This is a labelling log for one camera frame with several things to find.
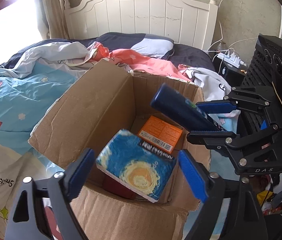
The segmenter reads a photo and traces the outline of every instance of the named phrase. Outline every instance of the power strip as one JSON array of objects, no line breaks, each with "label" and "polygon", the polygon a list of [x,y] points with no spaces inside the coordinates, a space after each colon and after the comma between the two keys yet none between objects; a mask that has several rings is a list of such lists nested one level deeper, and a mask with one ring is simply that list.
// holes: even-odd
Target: power strip
[{"label": "power strip", "polygon": [[223,54],[222,52],[220,52],[217,55],[218,58],[223,59],[223,61],[231,64],[232,66],[235,66],[236,68],[239,68],[240,65],[244,65],[247,66],[242,60],[240,60],[240,57],[237,57],[235,55],[235,53],[233,52],[231,55],[230,53],[228,54]]}]

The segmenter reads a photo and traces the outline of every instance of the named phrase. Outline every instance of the window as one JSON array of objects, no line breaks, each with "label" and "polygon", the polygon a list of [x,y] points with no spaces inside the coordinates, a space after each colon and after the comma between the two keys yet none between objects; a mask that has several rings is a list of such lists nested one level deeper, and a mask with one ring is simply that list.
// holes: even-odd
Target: window
[{"label": "window", "polygon": [[41,40],[34,0],[0,0],[0,64]]}]

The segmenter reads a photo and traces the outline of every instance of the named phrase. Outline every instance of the blue painted book cover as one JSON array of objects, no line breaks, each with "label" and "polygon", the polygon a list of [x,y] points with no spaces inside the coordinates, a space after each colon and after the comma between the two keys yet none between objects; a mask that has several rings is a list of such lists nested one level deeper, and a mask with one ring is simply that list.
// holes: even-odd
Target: blue painted book cover
[{"label": "blue painted book cover", "polygon": [[97,167],[151,202],[158,201],[176,159],[127,130],[120,130],[96,159]]}]

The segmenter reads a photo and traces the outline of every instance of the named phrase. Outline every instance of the white headboard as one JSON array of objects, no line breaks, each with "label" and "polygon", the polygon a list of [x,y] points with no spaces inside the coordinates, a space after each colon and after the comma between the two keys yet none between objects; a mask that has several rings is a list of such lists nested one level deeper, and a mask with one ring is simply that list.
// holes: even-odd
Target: white headboard
[{"label": "white headboard", "polygon": [[65,19],[70,39],[88,39],[107,32],[150,33],[175,43],[207,50],[217,18],[217,0],[82,0]]}]

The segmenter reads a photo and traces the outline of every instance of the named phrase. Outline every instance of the cardboard box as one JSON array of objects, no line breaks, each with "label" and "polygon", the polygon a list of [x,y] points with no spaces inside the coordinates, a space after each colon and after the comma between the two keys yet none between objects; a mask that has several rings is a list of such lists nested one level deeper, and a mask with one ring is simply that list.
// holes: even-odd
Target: cardboard box
[{"label": "cardboard box", "polygon": [[[131,76],[101,60],[55,102],[32,131],[29,143],[66,168],[86,147],[98,155],[120,129],[137,134],[151,115],[181,128],[150,107],[152,97],[164,82],[193,102],[203,100],[201,89],[187,82],[139,72]],[[188,143],[185,131],[172,155],[176,157],[182,148],[209,167],[210,151]],[[155,204],[127,200],[106,192],[101,188],[104,177],[105,174],[94,166],[79,197],[71,202],[89,239],[182,239],[188,211],[196,210],[199,201],[178,165]]]}]

